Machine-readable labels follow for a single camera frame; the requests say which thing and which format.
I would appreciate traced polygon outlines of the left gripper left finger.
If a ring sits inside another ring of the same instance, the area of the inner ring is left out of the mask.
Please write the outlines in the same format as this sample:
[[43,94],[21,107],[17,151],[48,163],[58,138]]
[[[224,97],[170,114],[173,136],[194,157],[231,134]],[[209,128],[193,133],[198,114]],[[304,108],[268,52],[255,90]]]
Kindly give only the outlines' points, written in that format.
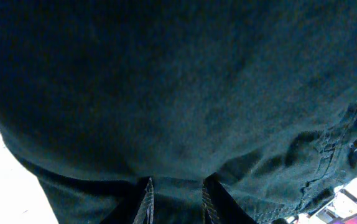
[[153,224],[154,185],[152,177],[142,178],[134,190],[100,224]]

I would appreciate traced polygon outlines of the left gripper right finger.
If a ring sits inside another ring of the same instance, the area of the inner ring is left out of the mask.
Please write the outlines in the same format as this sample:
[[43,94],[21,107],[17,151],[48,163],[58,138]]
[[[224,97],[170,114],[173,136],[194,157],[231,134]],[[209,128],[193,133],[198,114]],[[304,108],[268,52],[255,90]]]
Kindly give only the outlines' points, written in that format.
[[257,224],[213,176],[203,181],[202,216],[203,224]]

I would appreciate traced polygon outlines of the black shorts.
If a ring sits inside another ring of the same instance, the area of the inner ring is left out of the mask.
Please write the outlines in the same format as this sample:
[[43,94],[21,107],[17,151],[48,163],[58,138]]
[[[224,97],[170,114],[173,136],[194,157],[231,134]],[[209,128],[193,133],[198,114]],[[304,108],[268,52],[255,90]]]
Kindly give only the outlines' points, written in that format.
[[137,183],[201,223],[215,177],[259,223],[357,177],[357,1],[0,1],[0,131],[59,223]]

